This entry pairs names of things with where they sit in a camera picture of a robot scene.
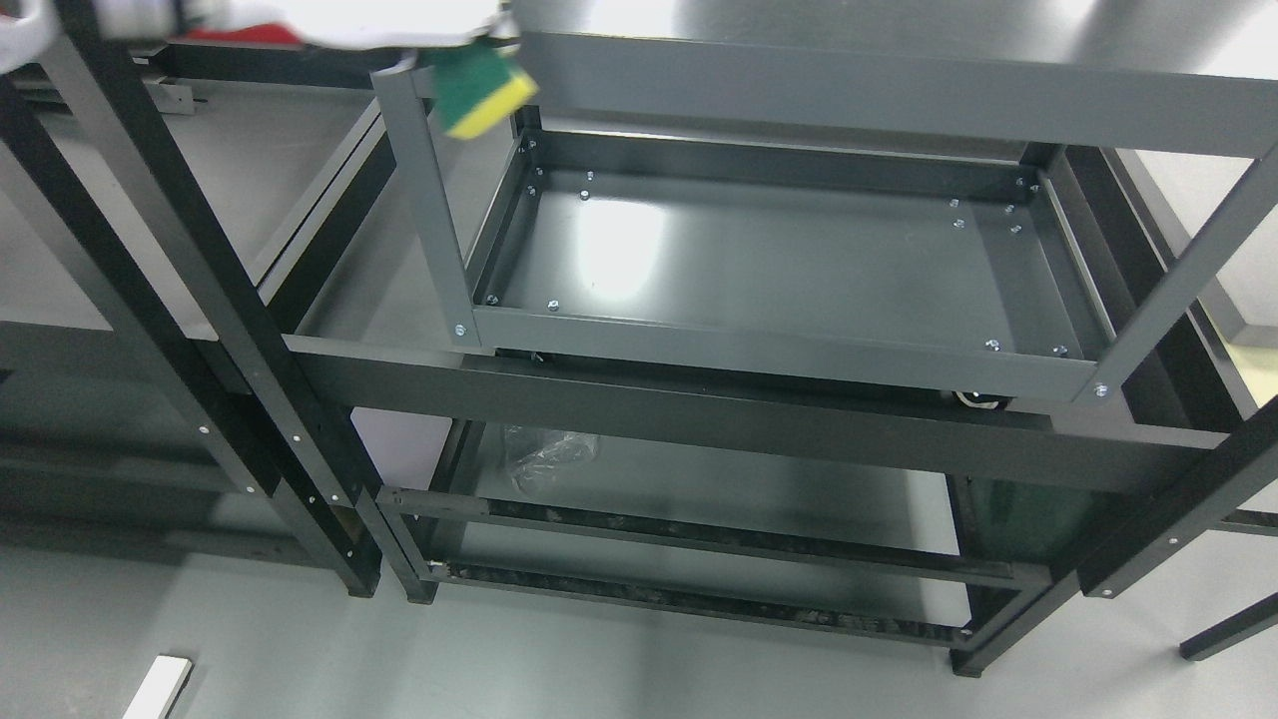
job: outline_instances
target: white glove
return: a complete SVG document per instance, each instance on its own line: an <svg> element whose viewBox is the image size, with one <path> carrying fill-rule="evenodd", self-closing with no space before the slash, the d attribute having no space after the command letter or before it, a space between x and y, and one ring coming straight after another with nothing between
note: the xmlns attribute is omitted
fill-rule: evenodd
<svg viewBox="0 0 1278 719"><path fill-rule="evenodd" d="M0 17L0 74L35 61L61 26L49 0L22 0L22 15Z"/></svg>

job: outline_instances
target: red cloth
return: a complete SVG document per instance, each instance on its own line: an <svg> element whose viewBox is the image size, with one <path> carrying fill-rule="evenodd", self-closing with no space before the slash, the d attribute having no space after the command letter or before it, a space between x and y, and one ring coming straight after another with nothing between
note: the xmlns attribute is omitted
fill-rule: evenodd
<svg viewBox="0 0 1278 719"><path fill-rule="evenodd" d="M184 34L189 40L217 40L225 42L259 42L267 45L302 45L298 36L293 34L284 26L268 24L254 26L235 32L206 32L202 29Z"/></svg>

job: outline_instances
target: plastic bag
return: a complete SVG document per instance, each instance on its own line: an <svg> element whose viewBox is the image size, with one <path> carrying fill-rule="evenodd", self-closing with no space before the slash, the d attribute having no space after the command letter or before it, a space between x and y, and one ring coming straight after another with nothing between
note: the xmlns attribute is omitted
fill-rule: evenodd
<svg viewBox="0 0 1278 719"><path fill-rule="evenodd" d="M506 474L524 494L553 485L560 467L589 462L599 453L599 435L584 433L506 425L501 441Z"/></svg>

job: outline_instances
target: caster wheel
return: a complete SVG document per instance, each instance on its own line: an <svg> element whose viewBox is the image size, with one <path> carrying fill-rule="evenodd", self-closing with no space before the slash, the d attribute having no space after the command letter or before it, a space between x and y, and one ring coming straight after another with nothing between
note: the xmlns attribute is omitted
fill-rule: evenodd
<svg viewBox="0 0 1278 719"><path fill-rule="evenodd" d="M958 405L973 410L1007 410L1007 406L1012 404L1011 397L980 395L979 392L956 392L955 398Z"/></svg>

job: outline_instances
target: green scouring pad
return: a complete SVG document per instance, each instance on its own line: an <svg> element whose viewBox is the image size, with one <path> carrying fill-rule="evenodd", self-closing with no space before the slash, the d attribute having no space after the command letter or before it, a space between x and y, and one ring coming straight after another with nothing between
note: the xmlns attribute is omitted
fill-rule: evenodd
<svg viewBox="0 0 1278 719"><path fill-rule="evenodd" d="M435 109L450 137L479 137L537 93L537 83L498 49L479 41L431 52Z"/></svg>

